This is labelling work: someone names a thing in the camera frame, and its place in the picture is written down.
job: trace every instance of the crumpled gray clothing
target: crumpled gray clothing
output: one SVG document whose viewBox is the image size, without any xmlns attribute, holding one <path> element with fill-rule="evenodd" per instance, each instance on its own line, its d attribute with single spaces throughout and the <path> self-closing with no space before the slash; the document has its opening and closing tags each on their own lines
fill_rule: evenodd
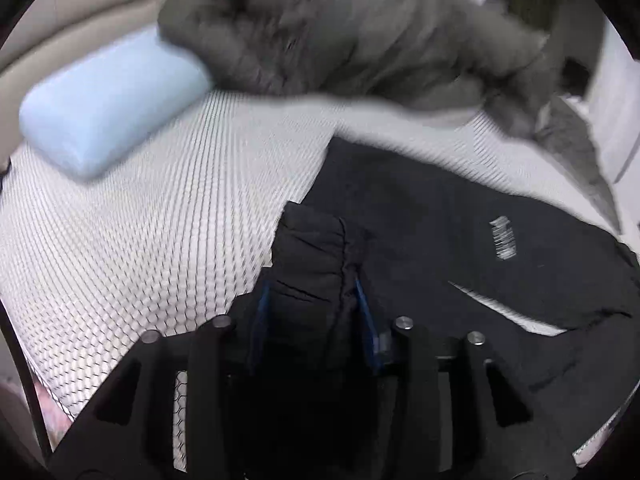
<svg viewBox="0 0 640 480">
<path fill-rule="evenodd" d="M 513 18 L 467 0 L 166 0 L 158 24 L 220 88 L 375 95 L 423 111 L 484 104 L 508 136 L 564 165 L 620 231 L 587 124 L 554 96 L 542 36 Z"/>
</svg>

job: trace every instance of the mattress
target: mattress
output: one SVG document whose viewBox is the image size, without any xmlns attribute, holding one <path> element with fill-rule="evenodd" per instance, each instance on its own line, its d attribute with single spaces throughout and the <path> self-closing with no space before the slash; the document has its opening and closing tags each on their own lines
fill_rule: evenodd
<svg viewBox="0 0 640 480">
<path fill-rule="evenodd" d="M 71 418 L 139 334 L 194 330 L 252 289 L 284 203 L 303 198 L 335 130 L 610 230 L 551 160 L 482 112 L 452 126 L 380 101 L 215 91 L 91 184 L 24 144 L 0 196 L 0 294 L 34 372 Z M 486 305 L 532 332 L 557 330 Z M 179 468 L 186 379 L 175 389 Z"/>
</svg>

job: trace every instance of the blue pillow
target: blue pillow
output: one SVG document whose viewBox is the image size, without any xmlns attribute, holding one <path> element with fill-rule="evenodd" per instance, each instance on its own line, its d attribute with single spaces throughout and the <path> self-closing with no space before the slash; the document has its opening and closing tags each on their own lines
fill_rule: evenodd
<svg viewBox="0 0 640 480">
<path fill-rule="evenodd" d="M 156 25 L 47 77 L 22 101 L 28 142 L 72 177 L 95 178 L 212 88 L 189 52 Z"/>
</svg>

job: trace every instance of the metal bolt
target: metal bolt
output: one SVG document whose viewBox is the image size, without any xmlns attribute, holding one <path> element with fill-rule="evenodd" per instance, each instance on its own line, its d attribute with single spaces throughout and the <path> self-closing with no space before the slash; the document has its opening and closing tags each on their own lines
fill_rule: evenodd
<svg viewBox="0 0 640 480">
<path fill-rule="evenodd" d="M 484 344 L 486 338 L 482 332 L 478 332 L 474 330 L 473 332 L 469 332 L 466 335 L 466 340 L 469 341 L 472 345 L 480 346 Z"/>
<path fill-rule="evenodd" d="M 149 344 L 155 343 L 156 341 L 158 341 L 158 339 L 160 339 L 160 337 L 161 333 L 159 333 L 158 330 L 147 330 L 146 332 L 142 333 L 140 339 L 143 343 Z"/>
<path fill-rule="evenodd" d="M 411 330 L 414 327 L 414 320 L 408 316 L 396 317 L 396 327 L 400 330 Z"/>
<path fill-rule="evenodd" d="M 227 316 L 226 314 L 221 314 L 220 316 L 215 316 L 211 319 L 211 322 L 213 323 L 213 326 L 216 328 L 226 328 L 228 326 L 231 326 L 231 324 L 233 323 L 233 320 L 231 319 L 231 316 Z"/>
</svg>

